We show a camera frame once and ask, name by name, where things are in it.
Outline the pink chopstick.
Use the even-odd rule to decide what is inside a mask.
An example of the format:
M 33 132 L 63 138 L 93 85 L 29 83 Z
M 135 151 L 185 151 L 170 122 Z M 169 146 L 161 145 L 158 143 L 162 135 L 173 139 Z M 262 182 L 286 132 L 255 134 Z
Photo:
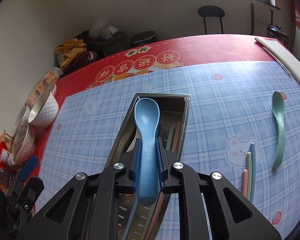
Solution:
M 175 152 L 175 150 L 177 149 L 177 144 L 178 144 L 178 138 L 179 138 L 179 134 L 180 134 L 180 128 L 181 128 L 181 122 L 178 122 L 175 126 L 174 129 L 174 135 L 173 135 L 173 140 L 172 140 L 172 146 L 170 151 Z
M 244 169 L 242 172 L 242 190 L 241 190 L 243 196 L 247 197 L 247 191 L 248 191 L 248 170 Z

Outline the white notebook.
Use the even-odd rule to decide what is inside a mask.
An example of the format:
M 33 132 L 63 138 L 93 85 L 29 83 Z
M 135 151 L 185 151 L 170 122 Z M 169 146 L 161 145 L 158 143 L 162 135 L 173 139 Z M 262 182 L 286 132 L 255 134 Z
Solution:
M 285 46 L 278 40 L 269 40 L 262 37 L 255 37 L 255 40 L 268 49 L 300 82 L 300 61 Z

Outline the steel utensil tray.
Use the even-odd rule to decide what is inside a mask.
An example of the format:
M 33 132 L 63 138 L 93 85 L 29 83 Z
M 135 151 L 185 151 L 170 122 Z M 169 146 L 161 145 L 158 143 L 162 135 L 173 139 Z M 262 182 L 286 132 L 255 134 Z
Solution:
M 106 166 L 130 160 L 132 193 L 119 194 L 118 239 L 155 239 L 170 195 L 161 192 L 157 155 L 181 158 L 190 110 L 189 94 L 136 93 L 116 136 Z

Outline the black trash bin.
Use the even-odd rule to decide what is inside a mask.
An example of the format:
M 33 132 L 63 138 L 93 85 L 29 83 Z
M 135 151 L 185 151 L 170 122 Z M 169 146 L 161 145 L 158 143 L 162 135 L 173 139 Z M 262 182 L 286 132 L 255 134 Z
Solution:
M 138 46 L 143 46 L 145 44 L 150 44 L 157 42 L 158 38 L 155 31 L 144 31 L 132 36 L 129 40 L 129 45 L 131 48 L 135 48 Z

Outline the tissue box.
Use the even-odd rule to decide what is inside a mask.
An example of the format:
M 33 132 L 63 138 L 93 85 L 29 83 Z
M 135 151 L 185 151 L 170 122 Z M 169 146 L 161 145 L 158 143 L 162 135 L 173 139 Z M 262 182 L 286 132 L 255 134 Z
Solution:
M 58 67 L 53 67 L 47 71 L 41 80 L 31 90 L 29 96 L 25 101 L 30 109 L 34 106 L 38 98 L 54 83 L 57 82 L 59 77 L 63 75 L 63 72 Z

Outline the beige spoon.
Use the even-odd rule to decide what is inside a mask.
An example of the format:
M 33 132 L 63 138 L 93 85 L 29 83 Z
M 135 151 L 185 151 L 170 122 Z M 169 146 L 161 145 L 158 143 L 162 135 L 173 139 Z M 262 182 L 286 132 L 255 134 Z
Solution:
M 139 138 L 140 138 L 140 135 L 136 134 L 133 141 L 132 141 L 132 143 L 130 144 L 129 148 L 127 149 L 127 152 L 134 150 L 136 140 L 139 139 Z

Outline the blue chopstick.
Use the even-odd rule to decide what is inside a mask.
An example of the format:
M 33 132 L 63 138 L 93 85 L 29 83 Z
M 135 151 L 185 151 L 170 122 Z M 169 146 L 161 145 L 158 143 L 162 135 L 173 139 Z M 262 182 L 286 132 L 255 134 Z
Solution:
M 134 219 L 135 213 L 136 213 L 137 208 L 138 208 L 138 204 L 139 204 L 139 201 L 138 201 L 138 198 L 136 197 L 135 200 L 134 200 L 134 204 L 132 206 L 129 218 L 128 218 L 128 222 L 127 222 L 122 240 L 126 240 L 128 238 L 128 234 L 129 234 L 130 228 L 132 226 L 133 219 Z
M 250 153 L 251 153 L 251 193 L 250 193 L 250 202 L 253 203 L 254 193 L 255 193 L 255 179 L 256 179 L 256 151 L 255 143 L 250 144 Z

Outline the red table mat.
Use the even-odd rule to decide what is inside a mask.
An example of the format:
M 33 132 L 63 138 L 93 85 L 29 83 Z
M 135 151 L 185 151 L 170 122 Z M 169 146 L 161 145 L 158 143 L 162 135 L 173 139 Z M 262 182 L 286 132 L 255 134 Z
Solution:
M 164 93 L 191 96 L 182 161 L 238 184 L 242 169 L 230 164 L 227 140 L 255 138 L 257 184 L 283 184 L 287 164 L 272 168 L 271 95 L 290 84 L 249 35 L 177 38 L 110 56 L 57 81 L 59 113 L 36 146 L 38 176 L 51 195 L 78 172 L 101 172 L 134 95 Z

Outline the green chopstick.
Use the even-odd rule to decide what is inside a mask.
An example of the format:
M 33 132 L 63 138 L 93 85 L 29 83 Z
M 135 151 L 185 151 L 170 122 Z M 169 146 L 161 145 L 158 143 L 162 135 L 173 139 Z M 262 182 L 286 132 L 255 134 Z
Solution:
M 247 166 L 247 171 L 248 171 L 247 199 L 250 200 L 251 185 L 252 185 L 252 156 L 251 156 L 251 152 L 247 152 L 246 166 Z
M 162 142 L 166 142 L 165 148 L 167 150 L 171 149 L 172 146 L 172 140 L 174 135 L 174 129 L 175 125 L 171 125 L 169 129 L 165 129 L 165 131 L 168 133 L 168 136 L 166 139 L 162 140 Z M 141 239 L 149 239 L 151 231 L 154 227 L 155 221 L 158 217 L 162 202 L 164 199 L 164 195 L 162 193 L 159 194 L 156 204 L 154 204 L 151 207 L 149 215 L 151 215 L 151 220 L 147 221 L 145 231 L 143 232 L 143 235 L 141 236 Z

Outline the black stool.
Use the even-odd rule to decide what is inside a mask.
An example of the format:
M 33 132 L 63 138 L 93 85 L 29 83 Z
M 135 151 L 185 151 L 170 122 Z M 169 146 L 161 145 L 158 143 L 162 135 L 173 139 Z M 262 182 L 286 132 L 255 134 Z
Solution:
M 219 19 L 221 34 L 224 34 L 224 28 L 223 28 L 223 17 L 225 16 L 225 11 L 217 6 L 213 5 L 206 5 L 203 7 L 200 7 L 198 10 L 198 15 L 203 19 L 203 25 L 204 25 L 204 31 L 205 35 L 207 35 L 207 25 L 206 25 L 206 18 L 207 17 L 214 17 Z

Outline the white plastic bag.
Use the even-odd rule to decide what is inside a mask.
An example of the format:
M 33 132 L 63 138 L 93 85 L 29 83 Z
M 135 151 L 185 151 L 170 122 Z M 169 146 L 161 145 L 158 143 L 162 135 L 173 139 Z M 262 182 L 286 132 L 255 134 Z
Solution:
M 111 25 L 110 19 L 106 17 L 99 17 L 97 21 L 91 26 L 89 30 L 89 36 L 91 38 L 101 38 L 103 40 L 109 40 L 119 30 Z

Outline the rice cooker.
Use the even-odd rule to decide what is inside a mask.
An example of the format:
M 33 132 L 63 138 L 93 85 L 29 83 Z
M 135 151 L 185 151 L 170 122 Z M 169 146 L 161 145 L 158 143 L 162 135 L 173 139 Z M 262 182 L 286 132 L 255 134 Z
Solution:
M 289 36 L 278 25 L 267 26 L 267 37 L 279 40 L 286 48 L 289 48 Z

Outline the blue spoon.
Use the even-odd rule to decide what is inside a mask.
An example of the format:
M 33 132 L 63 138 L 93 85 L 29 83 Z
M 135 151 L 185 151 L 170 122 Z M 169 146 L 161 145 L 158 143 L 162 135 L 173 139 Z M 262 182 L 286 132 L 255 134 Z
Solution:
M 141 98 L 134 107 L 134 119 L 141 135 L 138 201 L 143 206 L 150 206 L 156 202 L 159 191 L 155 148 L 160 119 L 158 104 L 150 98 Z

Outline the green spoon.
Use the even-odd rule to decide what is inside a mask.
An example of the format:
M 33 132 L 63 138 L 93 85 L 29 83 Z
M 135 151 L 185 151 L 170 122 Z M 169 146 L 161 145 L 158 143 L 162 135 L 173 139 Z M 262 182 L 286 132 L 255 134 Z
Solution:
M 282 163 L 285 150 L 285 128 L 284 128 L 284 99 L 282 94 L 274 91 L 271 98 L 272 113 L 277 124 L 278 138 L 273 168 L 277 169 Z

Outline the folding chair frame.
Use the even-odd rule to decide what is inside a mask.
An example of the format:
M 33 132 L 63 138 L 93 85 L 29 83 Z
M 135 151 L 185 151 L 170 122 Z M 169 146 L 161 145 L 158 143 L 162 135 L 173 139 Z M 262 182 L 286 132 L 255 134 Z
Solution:
M 250 3 L 251 35 L 267 36 L 267 28 L 273 25 L 273 10 Z

